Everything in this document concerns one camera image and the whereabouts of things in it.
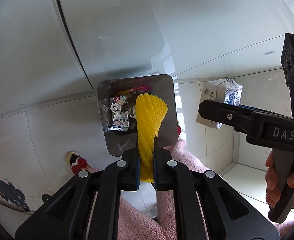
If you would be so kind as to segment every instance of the silver screw head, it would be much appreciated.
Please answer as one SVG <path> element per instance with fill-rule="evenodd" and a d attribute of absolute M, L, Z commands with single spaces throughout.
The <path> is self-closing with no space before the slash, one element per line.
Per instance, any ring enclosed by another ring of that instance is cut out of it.
<path fill-rule="evenodd" d="M 175 167 L 175 166 L 177 166 L 177 162 L 174 161 L 174 160 L 170 160 L 170 161 L 168 161 L 167 164 L 168 164 L 168 166 L 170 166 L 170 167 Z"/>
<path fill-rule="evenodd" d="M 127 165 L 127 163 L 124 160 L 117 161 L 117 166 L 119 166 L 119 167 L 124 167 L 126 165 Z"/>
<path fill-rule="evenodd" d="M 215 177 L 215 173 L 213 171 L 206 171 L 205 172 L 206 177 L 213 178 Z"/>
<path fill-rule="evenodd" d="M 79 171 L 79 173 L 78 173 L 78 176 L 79 176 L 80 178 L 85 178 L 85 177 L 87 177 L 88 175 L 89 175 L 89 172 L 86 171 L 86 170 Z"/>

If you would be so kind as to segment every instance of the plastic packaging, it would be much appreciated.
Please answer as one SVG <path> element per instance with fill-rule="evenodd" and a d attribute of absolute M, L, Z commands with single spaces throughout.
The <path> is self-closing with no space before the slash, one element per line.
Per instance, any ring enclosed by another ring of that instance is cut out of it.
<path fill-rule="evenodd" d="M 242 89 L 243 86 L 237 84 L 233 79 L 218 79 L 205 82 L 199 103 L 209 100 L 239 106 Z M 219 129 L 222 125 L 202 118 L 199 113 L 197 113 L 196 122 L 216 129 Z"/>

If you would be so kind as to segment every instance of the pink fleece fabric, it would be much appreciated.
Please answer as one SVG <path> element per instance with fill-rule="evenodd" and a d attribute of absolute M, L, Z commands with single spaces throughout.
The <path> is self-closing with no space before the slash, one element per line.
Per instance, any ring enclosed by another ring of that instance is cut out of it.
<path fill-rule="evenodd" d="M 186 141 L 181 138 L 176 144 L 166 147 L 172 158 L 185 164 L 190 170 L 203 173 L 208 170 L 201 161 L 185 149 Z M 119 209 L 118 239 L 119 240 L 174 240 L 176 237 L 176 222 L 174 197 L 172 191 L 156 192 L 158 222 L 138 211 L 126 200 L 121 198 Z M 294 224 L 294 221 L 275 224 L 283 236 Z"/>

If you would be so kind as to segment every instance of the yellow foam net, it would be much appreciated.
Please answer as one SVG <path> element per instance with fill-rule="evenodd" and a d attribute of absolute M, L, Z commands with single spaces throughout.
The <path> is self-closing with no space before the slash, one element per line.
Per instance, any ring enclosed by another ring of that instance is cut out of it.
<path fill-rule="evenodd" d="M 167 104 L 159 97 L 145 93 L 136 100 L 140 180 L 153 182 L 154 137 L 166 116 Z"/>

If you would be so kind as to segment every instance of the slipper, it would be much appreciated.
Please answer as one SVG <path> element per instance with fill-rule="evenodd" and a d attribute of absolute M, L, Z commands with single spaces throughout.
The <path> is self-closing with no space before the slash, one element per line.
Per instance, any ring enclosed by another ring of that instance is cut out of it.
<path fill-rule="evenodd" d="M 92 165 L 76 151 L 68 152 L 67 160 L 74 175 L 78 174 L 79 171 L 88 170 L 92 167 Z"/>

